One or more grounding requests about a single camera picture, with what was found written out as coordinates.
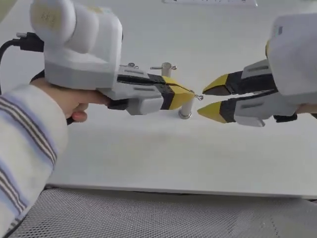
finger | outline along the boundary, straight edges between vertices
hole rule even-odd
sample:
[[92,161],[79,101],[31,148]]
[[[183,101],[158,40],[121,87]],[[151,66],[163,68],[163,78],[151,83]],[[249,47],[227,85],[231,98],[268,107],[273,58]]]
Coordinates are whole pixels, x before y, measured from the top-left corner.
[[107,105],[110,101],[108,97],[98,91],[78,90],[77,99],[79,103],[94,103]]
[[74,112],[83,112],[88,108],[88,103],[80,103],[75,109]]
[[316,104],[301,105],[296,112],[298,114],[302,114],[302,113],[317,113],[317,105]]
[[85,122],[87,120],[87,114],[85,112],[76,112],[72,115],[75,122]]

white plastic casing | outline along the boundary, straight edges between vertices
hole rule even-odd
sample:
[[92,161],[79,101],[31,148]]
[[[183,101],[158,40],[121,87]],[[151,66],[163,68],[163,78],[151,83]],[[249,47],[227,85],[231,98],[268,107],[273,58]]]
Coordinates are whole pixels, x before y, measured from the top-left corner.
[[71,0],[34,0],[30,21],[36,34],[46,44],[65,44],[76,27],[76,13]]
[[[34,0],[30,12],[32,27],[45,42],[50,83],[89,90],[113,87],[120,65],[122,25],[110,9],[70,0]],[[51,20],[42,21],[47,12]]]
[[274,22],[267,58],[283,96],[317,92],[317,14],[287,15]]

human hand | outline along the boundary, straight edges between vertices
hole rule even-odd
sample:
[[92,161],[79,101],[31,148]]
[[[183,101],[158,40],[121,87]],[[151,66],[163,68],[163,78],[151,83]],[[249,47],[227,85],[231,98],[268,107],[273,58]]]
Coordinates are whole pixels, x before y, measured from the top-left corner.
[[30,83],[53,98],[65,114],[65,118],[72,117],[75,122],[87,120],[85,110],[89,103],[107,105],[109,99],[103,94],[93,90],[74,90],[63,88],[48,83],[44,78],[39,78]]
[[317,113],[317,105],[316,104],[305,104],[301,105],[298,110],[296,111],[298,114],[302,113],[312,113],[315,114]]

metal post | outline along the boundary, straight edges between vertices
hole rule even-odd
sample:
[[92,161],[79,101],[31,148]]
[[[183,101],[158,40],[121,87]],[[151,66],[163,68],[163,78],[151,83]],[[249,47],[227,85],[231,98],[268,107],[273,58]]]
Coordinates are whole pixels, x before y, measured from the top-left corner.
[[180,110],[178,111],[178,115],[180,118],[186,120],[192,117],[192,108],[194,104],[194,99],[190,100],[188,103],[185,103]]
[[[165,62],[162,64],[161,67],[151,67],[150,69],[161,69],[162,76],[171,77],[172,70],[177,70],[177,67],[172,66],[171,63]],[[181,109],[178,111],[180,118],[189,119],[192,117],[192,107],[193,107],[195,98],[198,98],[198,100],[201,101],[203,99],[203,96],[195,95],[195,97],[191,101],[184,104],[181,107]]]

yellow tape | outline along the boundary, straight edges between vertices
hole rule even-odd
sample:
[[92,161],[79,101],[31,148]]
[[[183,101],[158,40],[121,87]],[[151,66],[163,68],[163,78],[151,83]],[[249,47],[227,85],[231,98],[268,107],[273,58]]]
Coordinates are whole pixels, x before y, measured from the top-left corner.
[[35,1],[31,8],[31,21],[52,31],[61,28],[61,11],[57,7],[51,7]]

